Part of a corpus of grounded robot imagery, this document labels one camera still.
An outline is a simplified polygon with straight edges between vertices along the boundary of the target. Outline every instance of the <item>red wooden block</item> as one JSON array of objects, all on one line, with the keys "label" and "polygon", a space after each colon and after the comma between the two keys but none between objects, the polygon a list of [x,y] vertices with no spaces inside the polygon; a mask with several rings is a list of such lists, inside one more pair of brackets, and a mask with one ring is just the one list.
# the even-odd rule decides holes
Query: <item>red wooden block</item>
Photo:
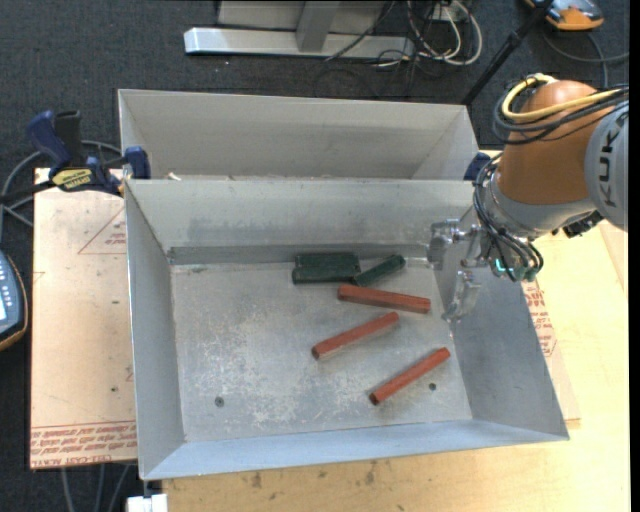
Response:
[{"label": "red wooden block", "polygon": [[328,338],[317,343],[311,349],[311,354],[316,359],[327,357],[351,343],[361,341],[362,339],[374,334],[381,334],[383,330],[396,324],[399,319],[400,317],[395,311],[393,313],[387,313],[386,315],[382,315],[374,320],[338,334],[337,336],[333,336],[332,338]]},{"label": "red wooden block", "polygon": [[428,313],[431,310],[431,300],[424,297],[385,292],[351,284],[343,284],[338,288],[338,299],[413,313]]},{"label": "red wooden block", "polygon": [[436,366],[449,359],[449,356],[451,356],[451,353],[447,348],[443,347],[436,350],[429,356],[414,364],[406,372],[401,373],[397,377],[394,377],[380,386],[369,395],[369,400],[371,400],[373,405],[378,405],[380,402],[383,402],[391,395],[397,393],[405,386],[408,386],[428,371],[433,370]]}]

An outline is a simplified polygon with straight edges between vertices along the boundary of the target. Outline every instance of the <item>cable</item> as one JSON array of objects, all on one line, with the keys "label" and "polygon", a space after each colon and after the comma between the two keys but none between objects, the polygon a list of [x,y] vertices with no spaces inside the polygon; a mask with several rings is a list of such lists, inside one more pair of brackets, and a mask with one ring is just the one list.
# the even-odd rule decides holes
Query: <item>cable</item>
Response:
[{"label": "cable", "polygon": [[100,512],[100,503],[102,502],[102,491],[104,490],[104,480],[107,470],[106,464],[100,465],[100,476],[98,477],[98,490],[96,491],[96,502],[93,506],[93,512]]},{"label": "cable", "polygon": [[109,502],[109,508],[107,509],[107,512],[112,512],[113,511],[113,507],[116,506],[116,502],[118,501],[118,498],[120,497],[120,490],[122,488],[122,484],[124,483],[124,479],[127,476],[127,473],[129,472],[129,469],[131,469],[131,464],[126,464],[124,470],[122,471],[122,474],[120,475],[120,479],[118,480],[118,483],[116,485],[115,490],[113,491],[113,496],[111,497],[111,501]]},{"label": "cable", "polygon": [[530,87],[538,86],[541,83],[545,84],[545,83],[551,83],[555,81],[556,81],[555,78],[549,75],[544,75],[542,73],[536,73],[535,75],[531,75],[525,78],[524,80],[520,81],[505,96],[501,106],[502,115],[508,119],[512,119],[515,121],[521,121],[521,122],[537,121],[543,117],[557,114],[558,112],[561,112],[563,110],[567,110],[575,107],[581,107],[583,105],[591,105],[601,99],[608,98],[613,93],[618,92],[620,90],[620,89],[605,90],[602,92],[591,94],[589,96],[576,98],[574,100],[569,100],[564,103],[558,103],[556,105],[551,105],[541,109],[532,110],[529,112],[513,112],[511,110],[511,104],[513,103],[513,100],[524,90]]},{"label": "cable", "polygon": [[376,27],[378,27],[378,25],[380,25],[380,23],[382,23],[382,20],[384,20],[389,15],[389,13],[393,9],[393,6],[395,5],[395,3],[396,3],[395,1],[389,2],[389,5],[387,6],[386,11],[384,13],[382,13],[380,15],[380,17],[378,17],[378,19],[373,23],[373,25],[371,25],[367,30],[365,30],[362,34],[360,34],[358,37],[356,37],[347,46],[342,48],[342,50],[339,50],[336,53],[334,53],[333,55],[331,55],[330,57],[327,57],[324,61],[325,62],[329,62],[329,61],[332,61],[332,60],[337,59],[339,57],[342,57],[349,50],[351,50],[355,46],[357,46],[360,43],[360,41],[362,41],[365,37],[367,37],[369,34],[371,34],[371,32],[373,32],[376,29]]},{"label": "cable", "polygon": [[73,506],[73,498],[71,497],[71,491],[69,490],[69,480],[67,478],[66,468],[60,468],[60,477],[62,478],[62,489],[64,490],[64,499],[67,503],[67,510],[69,512],[75,512],[76,509]]},{"label": "cable", "polygon": [[[503,110],[504,110],[503,106],[505,102],[508,101],[507,97],[511,95],[511,92],[512,90],[505,92],[503,96],[500,98],[500,100],[496,102],[496,104],[494,105],[493,122],[492,122],[491,128],[494,135],[496,135],[496,137],[500,139],[500,142],[503,142],[505,144],[514,144],[514,145],[527,144],[530,142],[543,140],[543,139],[558,140],[560,138],[566,137],[571,133],[575,133],[578,130],[581,130],[583,128],[586,128],[587,126],[590,126],[595,122],[598,122],[600,119],[602,119],[603,117],[609,114],[609,112],[607,112],[606,109],[613,107],[612,111],[616,111],[620,108],[623,108],[625,103],[628,102],[628,98],[629,98],[628,85],[616,86],[615,88],[609,88],[604,91],[601,91],[600,93],[586,96],[584,99],[586,99],[587,101],[585,101],[585,105],[583,107],[567,112],[565,113],[565,115],[563,115],[560,118],[552,119],[545,122],[545,119],[549,118],[553,114],[553,113],[547,113],[546,116],[541,117],[540,120],[523,123],[523,122],[514,122],[512,119],[507,118],[503,115]],[[549,137],[549,135],[553,131],[558,129],[563,124],[579,120],[583,117],[586,117],[588,115],[591,115],[597,112],[602,112],[602,115],[597,116],[596,118],[588,122],[577,124],[576,128],[572,129],[568,133],[560,135],[559,137],[555,137],[555,138]],[[498,127],[502,130],[505,130],[507,132],[507,135],[503,135],[499,133]],[[512,133],[519,133],[520,138],[514,139],[513,137],[510,137]]]},{"label": "cable", "polygon": [[[627,60],[629,58],[629,52],[624,52],[624,53],[621,53],[620,55],[614,55],[612,57],[604,57],[604,56],[601,55],[597,59],[579,57],[577,55],[572,55],[572,54],[567,53],[567,52],[561,50],[560,48],[558,48],[553,42],[551,42],[551,39],[549,38],[549,36],[547,36],[544,32],[542,33],[542,36],[543,36],[544,40],[547,42],[547,44],[551,47],[552,50],[554,50],[555,52],[559,53],[563,57],[566,57],[567,59],[575,60],[577,62],[586,62],[586,63],[590,63],[590,64],[600,64],[602,62],[610,63],[610,62],[623,61],[623,60]],[[594,46],[597,46],[598,48],[600,48],[598,46],[598,43],[595,42],[595,39],[593,39],[593,36],[591,34],[587,34],[587,37],[592,40],[592,43],[593,43]]]},{"label": "cable", "polygon": [[[415,22],[413,20],[413,16],[415,15],[415,12],[413,10],[412,4],[411,4],[411,0],[407,0],[407,18],[409,21],[409,26],[411,27],[411,29],[413,30],[413,33],[415,35],[415,37],[417,38],[417,40],[422,44],[422,47],[426,50],[426,53],[424,51],[420,51],[419,55],[420,57],[424,57],[426,59],[431,59],[431,60],[435,60],[435,61],[440,61],[443,62],[445,64],[450,64],[453,66],[468,66],[470,64],[473,64],[476,60],[478,60],[478,58],[480,57],[480,54],[482,53],[482,46],[483,46],[483,38],[482,38],[482,30],[480,29],[480,25],[478,24],[475,16],[473,16],[469,10],[462,4],[460,3],[458,0],[454,0],[451,5],[454,5],[456,8],[460,9],[462,12],[464,12],[467,20],[469,21],[469,23],[471,24],[472,27],[472,34],[476,35],[476,51],[475,53],[471,56],[471,57],[467,57],[463,60],[459,60],[456,59],[455,57],[458,56],[458,54],[461,52],[462,50],[462,36],[460,34],[460,31],[458,29],[458,26],[456,25],[456,22],[453,20],[452,16],[451,16],[451,12],[450,12],[450,6],[446,6],[446,5],[442,5],[442,4],[438,4],[441,12],[443,11],[446,15],[446,17],[448,18],[448,24],[450,25],[453,34],[455,35],[456,38],[456,46],[454,49],[449,49],[446,50],[444,52],[437,52],[436,50],[434,50],[432,48],[432,46],[427,43],[427,41],[425,40],[425,33],[424,31],[420,31],[418,30],[417,26],[415,25]],[[432,19],[433,18],[433,9],[430,12],[430,14],[423,19],[423,21],[425,19]]]},{"label": "cable", "polygon": [[498,226],[493,218],[488,214],[484,207],[482,194],[486,193],[485,183],[491,181],[493,172],[497,168],[496,162],[500,159],[501,153],[490,159],[478,172],[474,181],[473,206],[477,212],[478,219],[482,224],[485,232],[489,236],[490,245],[487,248],[485,258],[487,258],[492,249],[498,251],[498,255],[504,264],[505,273],[513,282],[519,281],[520,278],[513,272],[513,268],[509,265],[503,246],[509,248],[519,258],[524,269],[524,274],[528,272],[538,273],[544,265],[542,254],[535,248],[530,240],[523,242],[511,235],[506,228]]},{"label": "cable", "polygon": [[[118,147],[116,147],[116,146],[114,146],[112,144],[105,143],[105,142],[99,142],[99,141],[95,141],[95,140],[83,140],[82,144],[85,145],[85,146],[90,146],[90,147],[96,148],[98,150],[101,162],[104,162],[103,150],[105,150],[105,149],[108,150],[108,151],[111,151],[113,153],[117,153],[118,155],[121,154],[120,148],[118,148]],[[33,197],[32,197],[33,194],[35,194],[37,192],[41,192],[42,190],[46,190],[46,189],[52,188],[54,185],[49,183],[49,182],[45,182],[45,183],[33,185],[32,187],[29,187],[27,189],[23,189],[23,190],[19,190],[17,192],[13,192],[11,194],[9,194],[9,188],[11,187],[13,181],[16,179],[16,177],[19,174],[21,174],[22,172],[24,172],[27,169],[33,170],[33,165],[35,164],[35,162],[37,162],[39,159],[45,158],[45,157],[46,157],[46,155],[44,153],[39,152],[39,151],[31,153],[29,156],[27,156],[21,162],[19,162],[11,170],[11,172],[9,173],[7,178],[5,179],[5,181],[4,181],[3,185],[2,185],[1,192],[0,192],[0,244],[2,244],[2,240],[3,240],[3,236],[4,236],[4,215],[5,215],[5,213],[11,215],[13,218],[18,220],[22,224],[33,228],[33,223],[31,221],[29,221],[26,217],[20,215],[15,210],[16,210],[16,208],[19,208],[19,207],[24,206],[25,204],[31,202],[33,200]],[[119,158],[118,159],[114,159],[114,160],[110,160],[109,162],[115,162],[117,160],[119,160]],[[11,205],[7,204],[7,203],[9,203],[11,201],[14,201],[16,199],[19,199],[19,201],[17,201],[14,204],[11,204]]]}]

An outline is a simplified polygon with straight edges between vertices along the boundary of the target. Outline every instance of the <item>green block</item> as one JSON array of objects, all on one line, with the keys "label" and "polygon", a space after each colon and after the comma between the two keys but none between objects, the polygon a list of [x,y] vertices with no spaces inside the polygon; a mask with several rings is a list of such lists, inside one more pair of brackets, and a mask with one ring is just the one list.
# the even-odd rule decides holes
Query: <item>green block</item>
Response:
[{"label": "green block", "polygon": [[354,276],[353,282],[358,286],[369,286],[379,279],[404,268],[406,263],[407,261],[402,256],[394,254],[393,256],[389,256],[379,265]]},{"label": "green block", "polygon": [[298,254],[295,264],[296,267],[353,267],[354,274],[360,272],[360,260],[351,252]]},{"label": "green block", "polygon": [[347,267],[298,267],[291,272],[295,284],[350,282],[358,272],[353,265]]}]

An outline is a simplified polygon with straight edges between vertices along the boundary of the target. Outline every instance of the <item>blue clamp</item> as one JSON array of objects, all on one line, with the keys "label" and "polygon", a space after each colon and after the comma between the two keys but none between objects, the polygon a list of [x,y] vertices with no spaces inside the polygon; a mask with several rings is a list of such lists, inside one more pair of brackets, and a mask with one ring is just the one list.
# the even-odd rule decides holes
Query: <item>blue clamp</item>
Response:
[{"label": "blue clamp", "polygon": [[[56,131],[58,121],[61,134]],[[55,117],[47,110],[27,126],[27,136],[35,148],[53,160],[49,181],[65,192],[94,190],[122,195],[122,181],[103,168],[96,157],[82,154],[79,123],[79,112],[65,112]],[[127,148],[120,161],[126,165],[129,177],[151,177],[147,154],[140,146]]]}]

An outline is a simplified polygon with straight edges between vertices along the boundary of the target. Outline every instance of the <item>table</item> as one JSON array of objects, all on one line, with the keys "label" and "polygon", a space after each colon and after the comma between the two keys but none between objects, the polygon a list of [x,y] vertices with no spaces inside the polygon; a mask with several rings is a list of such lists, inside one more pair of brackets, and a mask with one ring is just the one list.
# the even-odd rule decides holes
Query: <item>table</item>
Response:
[{"label": "table", "polygon": [[[36,199],[32,467],[131,460],[123,204],[57,190]],[[539,286],[580,410],[569,441],[166,480],[170,510],[629,510],[628,301],[614,265],[624,253],[612,259],[605,239],[616,239],[606,224],[537,244]],[[47,278],[51,244],[63,259],[69,252],[55,267],[62,287]],[[80,290],[88,300],[69,310],[65,297]],[[101,320],[87,327],[87,318]]]}]

